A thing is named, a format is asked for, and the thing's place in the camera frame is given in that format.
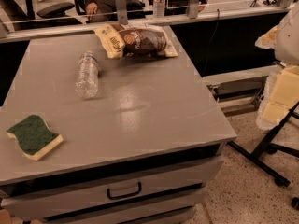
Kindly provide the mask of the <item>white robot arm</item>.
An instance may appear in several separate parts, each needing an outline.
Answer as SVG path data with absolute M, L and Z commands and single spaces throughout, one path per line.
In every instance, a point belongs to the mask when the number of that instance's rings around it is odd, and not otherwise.
M 299 3 L 296 3 L 278 25 L 275 57 L 288 64 L 299 65 Z

